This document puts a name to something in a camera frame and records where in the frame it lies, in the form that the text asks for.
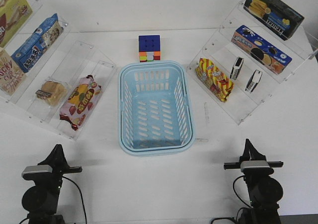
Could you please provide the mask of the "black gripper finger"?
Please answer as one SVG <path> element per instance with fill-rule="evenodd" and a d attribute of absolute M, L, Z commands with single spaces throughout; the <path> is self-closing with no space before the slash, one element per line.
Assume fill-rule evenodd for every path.
<path fill-rule="evenodd" d="M 64 150 L 61 144 L 56 144 L 47 157 L 48 163 L 66 163 Z"/>
<path fill-rule="evenodd" d="M 249 139 L 245 139 L 245 149 L 250 159 L 261 159 L 261 153 L 257 151 Z"/>

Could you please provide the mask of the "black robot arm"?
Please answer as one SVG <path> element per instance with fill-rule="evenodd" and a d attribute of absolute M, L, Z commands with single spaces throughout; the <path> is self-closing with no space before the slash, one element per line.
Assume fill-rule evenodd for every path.
<path fill-rule="evenodd" d="M 282 161 L 267 161 L 249 139 L 245 140 L 242 156 L 238 162 L 224 163 L 224 169 L 240 169 L 247 185 L 250 203 L 242 209 L 238 224 L 279 224 L 278 201 L 283 197 L 283 188 L 274 178 L 274 168 L 282 167 Z"/>
<path fill-rule="evenodd" d="M 30 224 L 65 223 L 64 217 L 56 214 L 63 175 L 80 172 L 82 167 L 68 165 L 61 144 L 55 145 L 45 160 L 23 170 L 22 178 L 35 183 L 21 200 Z"/>

